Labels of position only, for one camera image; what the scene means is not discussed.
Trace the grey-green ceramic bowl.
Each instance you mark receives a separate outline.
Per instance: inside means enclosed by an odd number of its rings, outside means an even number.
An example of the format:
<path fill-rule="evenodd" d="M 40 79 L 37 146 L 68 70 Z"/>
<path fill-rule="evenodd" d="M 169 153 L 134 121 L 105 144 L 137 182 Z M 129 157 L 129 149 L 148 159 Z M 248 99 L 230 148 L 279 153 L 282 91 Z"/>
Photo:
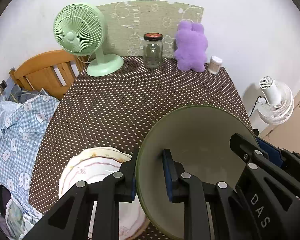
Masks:
<path fill-rule="evenodd" d="M 236 133 L 258 145 L 241 120 L 211 106 L 176 109 L 151 128 L 140 147 L 135 176 L 140 204 L 158 230 L 171 239 L 183 239 L 184 206 L 168 199 L 162 151 L 170 149 L 173 160 L 201 181 L 225 181 L 234 187 L 245 166 L 230 148 Z"/>

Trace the white floor fan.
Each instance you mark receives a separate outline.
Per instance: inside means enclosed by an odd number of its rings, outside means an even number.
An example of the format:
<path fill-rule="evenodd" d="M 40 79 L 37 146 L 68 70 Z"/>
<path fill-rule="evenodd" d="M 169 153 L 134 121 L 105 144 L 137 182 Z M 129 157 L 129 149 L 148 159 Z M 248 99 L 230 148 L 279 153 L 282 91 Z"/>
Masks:
<path fill-rule="evenodd" d="M 259 87 L 265 99 L 257 110 L 260 118 L 269 125 L 286 122 L 294 109 L 293 93 L 289 86 L 266 76 L 260 80 Z"/>

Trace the brown polka-dot tablecloth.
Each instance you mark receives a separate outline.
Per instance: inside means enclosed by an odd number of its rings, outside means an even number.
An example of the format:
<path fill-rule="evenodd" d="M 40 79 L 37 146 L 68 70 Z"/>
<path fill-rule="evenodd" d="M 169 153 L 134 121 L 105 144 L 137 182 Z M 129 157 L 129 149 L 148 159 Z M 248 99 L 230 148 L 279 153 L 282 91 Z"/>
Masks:
<path fill-rule="evenodd" d="M 91 147 L 138 148 L 164 115 L 180 107 L 208 105 L 232 114 L 252 135 L 239 93 L 225 69 L 182 72 L 174 59 L 159 69 L 128 56 L 120 70 L 103 77 L 81 72 L 47 127 L 32 172 L 29 202 L 46 212 L 58 200 L 58 184 L 71 157 Z"/>

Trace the cotton swab container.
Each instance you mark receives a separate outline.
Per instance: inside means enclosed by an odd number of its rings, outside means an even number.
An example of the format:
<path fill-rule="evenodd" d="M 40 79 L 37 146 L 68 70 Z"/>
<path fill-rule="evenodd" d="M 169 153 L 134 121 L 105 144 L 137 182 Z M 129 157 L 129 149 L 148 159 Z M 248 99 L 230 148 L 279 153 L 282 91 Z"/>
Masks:
<path fill-rule="evenodd" d="M 211 56 L 207 70 L 212 74 L 218 74 L 223 60 L 217 56 Z"/>

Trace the blue checkered blanket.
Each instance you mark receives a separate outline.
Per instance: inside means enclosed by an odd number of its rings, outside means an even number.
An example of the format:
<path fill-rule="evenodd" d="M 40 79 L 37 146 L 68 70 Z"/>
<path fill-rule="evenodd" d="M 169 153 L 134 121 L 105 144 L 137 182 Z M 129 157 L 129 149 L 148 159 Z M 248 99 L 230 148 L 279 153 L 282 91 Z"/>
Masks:
<path fill-rule="evenodd" d="M 4 215 L 11 239 L 23 239 L 42 214 L 29 203 L 31 177 L 59 100 L 38 95 L 25 103 L 0 103 L 0 185 L 11 194 Z"/>

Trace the purple plush bunny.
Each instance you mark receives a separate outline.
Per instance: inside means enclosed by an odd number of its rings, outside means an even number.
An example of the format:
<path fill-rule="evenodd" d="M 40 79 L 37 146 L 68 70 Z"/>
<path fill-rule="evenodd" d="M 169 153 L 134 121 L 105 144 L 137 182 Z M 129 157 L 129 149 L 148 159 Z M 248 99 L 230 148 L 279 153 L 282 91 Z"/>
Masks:
<path fill-rule="evenodd" d="M 174 58 L 181 71 L 203 72 L 207 61 L 208 40 L 200 23 L 180 21 L 175 35 Z"/>

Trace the glass jar black lid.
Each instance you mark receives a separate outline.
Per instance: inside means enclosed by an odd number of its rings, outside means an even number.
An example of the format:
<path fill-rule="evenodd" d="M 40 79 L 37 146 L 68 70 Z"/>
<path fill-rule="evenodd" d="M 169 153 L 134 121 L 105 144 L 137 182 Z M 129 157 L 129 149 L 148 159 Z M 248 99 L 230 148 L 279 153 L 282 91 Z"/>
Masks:
<path fill-rule="evenodd" d="M 157 69 L 162 66 L 162 39 L 160 33 L 146 33 L 143 36 L 143 62 L 146 68 Z"/>

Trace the wooden headboard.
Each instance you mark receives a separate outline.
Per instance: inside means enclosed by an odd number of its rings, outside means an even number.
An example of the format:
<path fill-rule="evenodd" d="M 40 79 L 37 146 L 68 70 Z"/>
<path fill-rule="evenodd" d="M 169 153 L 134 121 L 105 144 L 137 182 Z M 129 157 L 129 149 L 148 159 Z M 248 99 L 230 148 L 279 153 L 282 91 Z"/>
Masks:
<path fill-rule="evenodd" d="M 10 70 L 9 74 L 21 88 L 28 91 L 44 89 L 61 100 L 75 80 L 70 62 L 73 61 L 81 72 L 87 68 L 87 59 L 64 50 L 53 50 L 28 59 L 18 69 Z"/>

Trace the green desk fan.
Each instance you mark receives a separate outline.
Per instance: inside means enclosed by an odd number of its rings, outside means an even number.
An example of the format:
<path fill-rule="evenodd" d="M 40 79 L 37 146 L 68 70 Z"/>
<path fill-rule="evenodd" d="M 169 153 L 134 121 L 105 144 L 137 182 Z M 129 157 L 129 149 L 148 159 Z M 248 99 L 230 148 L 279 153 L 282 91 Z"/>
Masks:
<path fill-rule="evenodd" d="M 92 5 L 67 5 L 53 23 L 54 37 L 65 51 L 75 56 L 95 55 L 87 66 L 87 74 L 94 77 L 109 75 L 124 63 L 119 55 L 104 54 L 102 46 L 107 32 L 104 15 Z"/>

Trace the wall power outlet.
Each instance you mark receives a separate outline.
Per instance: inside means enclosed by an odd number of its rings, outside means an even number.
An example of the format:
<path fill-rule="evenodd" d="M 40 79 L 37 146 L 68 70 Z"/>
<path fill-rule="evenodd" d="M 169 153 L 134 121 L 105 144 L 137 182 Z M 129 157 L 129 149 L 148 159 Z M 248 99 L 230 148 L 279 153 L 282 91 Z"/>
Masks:
<path fill-rule="evenodd" d="M 5 80 L 3 80 L 1 83 L 0 83 L 0 97 L 2 96 L 4 90 L 7 88 L 7 83 Z"/>

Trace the green patterned wall mat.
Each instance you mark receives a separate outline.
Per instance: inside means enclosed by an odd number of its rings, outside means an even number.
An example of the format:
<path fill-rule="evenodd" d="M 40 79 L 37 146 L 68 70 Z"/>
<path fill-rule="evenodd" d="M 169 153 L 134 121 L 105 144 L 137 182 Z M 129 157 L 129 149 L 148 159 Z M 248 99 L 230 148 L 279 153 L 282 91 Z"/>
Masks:
<path fill-rule="evenodd" d="M 204 8 L 167 1 L 128 1 L 99 5 L 107 23 L 105 54 L 142 56 L 143 35 L 163 35 L 163 57 L 174 57 L 174 37 L 180 21 L 200 23 Z"/>

